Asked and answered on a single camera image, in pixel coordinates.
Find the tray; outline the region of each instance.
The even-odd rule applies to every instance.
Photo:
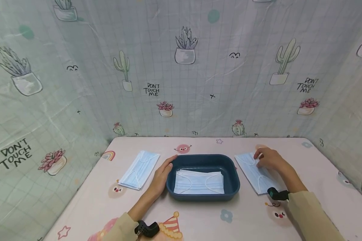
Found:
[[[240,189],[239,176],[233,161],[220,154],[209,155],[179,155],[173,162],[173,168],[168,175],[166,188],[170,195],[178,201],[229,201]],[[224,176],[224,194],[177,194],[174,193],[176,172],[180,169],[195,172],[221,172]]]

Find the wrist strap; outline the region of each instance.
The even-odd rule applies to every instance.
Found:
[[[159,226],[156,222],[147,226],[144,221],[140,220],[138,221],[138,226],[135,228],[134,232],[137,236],[142,234],[145,237],[153,238],[159,232]]]

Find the star print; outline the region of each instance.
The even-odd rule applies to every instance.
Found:
[[[58,240],[61,238],[67,237],[68,231],[70,231],[71,227],[64,226],[61,231],[58,232]]]

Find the beige sleeve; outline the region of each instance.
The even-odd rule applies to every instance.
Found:
[[[117,219],[114,226],[103,237],[103,241],[136,241],[134,229],[138,223],[133,221],[127,213]]]
[[[288,210],[306,241],[344,241],[313,192],[290,193],[288,198]]]

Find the blue surgical mask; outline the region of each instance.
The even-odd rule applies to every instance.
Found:
[[[174,193],[177,194],[224,194],[224,176],[221,172],[176,172]]]
[[[254,154],[255,153],[250,152],[236,155],[235,159],[240,165],[241,170],[244,172],[245,176],[251,183],[255,192],[257,194],[265,194],[270,187],[281,190],[278,182],[272,178],[266,168],[256,167],[258,161],[253,158]]]
[[[140,190],[155,167],[158,158],[157,153],[140,151],[118,184]]]

